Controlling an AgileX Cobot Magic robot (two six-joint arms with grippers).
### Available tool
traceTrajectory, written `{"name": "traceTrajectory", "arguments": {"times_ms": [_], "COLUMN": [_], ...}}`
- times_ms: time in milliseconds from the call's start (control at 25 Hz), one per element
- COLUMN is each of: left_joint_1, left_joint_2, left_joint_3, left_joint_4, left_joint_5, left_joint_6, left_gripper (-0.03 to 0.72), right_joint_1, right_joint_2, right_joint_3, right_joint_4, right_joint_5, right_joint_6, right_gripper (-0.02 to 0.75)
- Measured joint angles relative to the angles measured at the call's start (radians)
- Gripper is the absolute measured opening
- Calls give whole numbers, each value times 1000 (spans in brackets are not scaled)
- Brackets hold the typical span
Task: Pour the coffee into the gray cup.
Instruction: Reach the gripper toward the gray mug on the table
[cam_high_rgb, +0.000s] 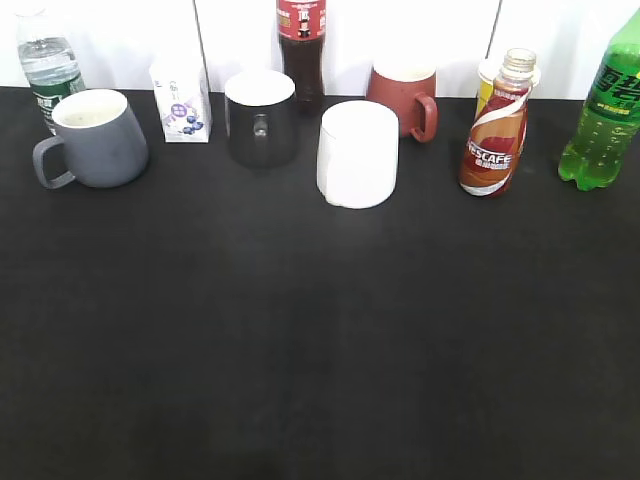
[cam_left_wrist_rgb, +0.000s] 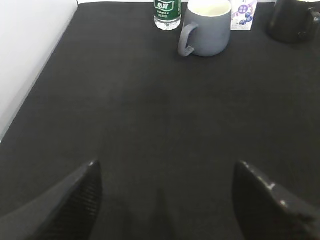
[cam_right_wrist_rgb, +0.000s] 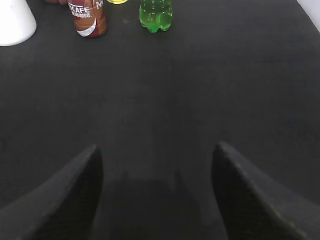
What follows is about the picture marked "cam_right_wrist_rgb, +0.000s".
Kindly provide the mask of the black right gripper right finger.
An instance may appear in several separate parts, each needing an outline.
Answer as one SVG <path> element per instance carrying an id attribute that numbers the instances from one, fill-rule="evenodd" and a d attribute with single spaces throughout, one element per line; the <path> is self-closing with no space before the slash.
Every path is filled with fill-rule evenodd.
<path id="1" fill-rule="evenodd" d="M 320 206 L 219 142 L 211 183 L 229 240 L 318 240 Z"/>

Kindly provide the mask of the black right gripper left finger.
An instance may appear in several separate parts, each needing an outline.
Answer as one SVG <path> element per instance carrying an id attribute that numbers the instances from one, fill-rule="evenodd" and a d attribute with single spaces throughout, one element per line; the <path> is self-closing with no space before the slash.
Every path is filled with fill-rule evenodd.
<path id="1" fill-rule="evenodd" d="M 37 188 L 0 209 L 2 240 L 87 240 L 104 182 L 92 145 Z"/>

